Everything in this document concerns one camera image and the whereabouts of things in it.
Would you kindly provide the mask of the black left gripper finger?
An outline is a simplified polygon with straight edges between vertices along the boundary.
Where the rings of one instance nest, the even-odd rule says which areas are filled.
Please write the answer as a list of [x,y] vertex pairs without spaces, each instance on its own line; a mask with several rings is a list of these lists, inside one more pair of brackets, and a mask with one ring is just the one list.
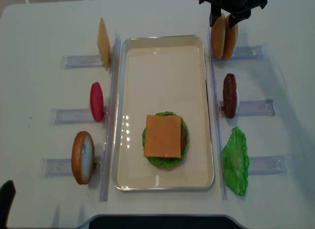
[[14,182],[8,180],[0,188],[0,228],[7,228],[8,215],[16,195]]

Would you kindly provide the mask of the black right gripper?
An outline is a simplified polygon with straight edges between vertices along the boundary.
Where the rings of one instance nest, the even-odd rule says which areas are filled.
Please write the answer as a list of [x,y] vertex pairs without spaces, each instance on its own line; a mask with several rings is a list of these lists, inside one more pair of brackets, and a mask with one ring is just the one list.
[[209,17],[210,27],[212,27],[216,20],[221,16],[221,9],[231,13],[229,15],[228,22],[229,26],[233,27],[251,16],[250,13],[242,12],[256,7],[263,9],[267,4],[267,0],[199,0],[200,4],[204,2],[211,4],[211,12]]

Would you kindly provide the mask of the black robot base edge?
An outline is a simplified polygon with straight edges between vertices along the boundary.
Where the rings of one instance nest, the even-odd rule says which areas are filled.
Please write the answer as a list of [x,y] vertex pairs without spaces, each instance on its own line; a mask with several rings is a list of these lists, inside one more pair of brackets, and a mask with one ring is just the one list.
[[226,217],[208,216],[101,216],[91,229],[239,229]]

